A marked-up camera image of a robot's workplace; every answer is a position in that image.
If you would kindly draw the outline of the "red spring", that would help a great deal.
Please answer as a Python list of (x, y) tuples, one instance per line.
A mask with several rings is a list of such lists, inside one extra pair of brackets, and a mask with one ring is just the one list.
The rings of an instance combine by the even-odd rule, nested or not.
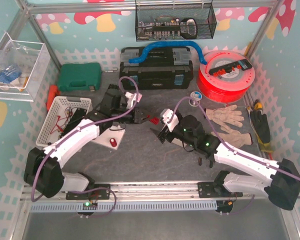
[(153, 117), (149, 120), (151, 123), (153, 123), (154, 125), (158, 125), (160, 120), (157, 117)]
[(109, 143), (110, 143), (110, 145), (111, 145), (113, 148), (116, 148), (117, 145), (118, 145), (118, 143), (117, 143), (117, 141), (116, 141), (115, 138), (111, 138), (111, 139), (109, 140)]

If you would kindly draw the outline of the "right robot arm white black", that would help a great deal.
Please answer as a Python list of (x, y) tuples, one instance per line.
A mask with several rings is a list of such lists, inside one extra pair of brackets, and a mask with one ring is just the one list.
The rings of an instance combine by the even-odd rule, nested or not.
[(153, 121), (163, 124), (162, 130), (153, 131), (161, 143), (180, 144), (183, 148), (190, 146), (189, 152), (209, 160), (210, 167), (219, 163), (244, 173), (221, 171), (213, 182), (218, 195), (241, 192), (265, 196), (275, 206), (293, 210), (300, 194), (300, 174), (292, 161), (265, 159), (222, 142), (206, 133), (202, 123), (193, 115), (173, 115), (168, 109), (166, 115)]

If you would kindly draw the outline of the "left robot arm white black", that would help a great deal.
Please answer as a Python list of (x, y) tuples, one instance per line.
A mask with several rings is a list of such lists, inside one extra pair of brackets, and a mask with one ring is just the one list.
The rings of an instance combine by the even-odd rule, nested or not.
[(104, 137), (114, 122), (141, 124), (152, 119), (137, 107), (142, 94), (122, 92), (118, 85), (110, 84), (101, 102), (58, 141), (43, 149), (33, 148), (27, 156), (23, 180), (31, 185), (31, 200), (37, 201), (35, 192), (51, 198), (59, 192), (87, 193), (92, 180), (83, 173), (63, 172), (70, 158), (84, 145)]

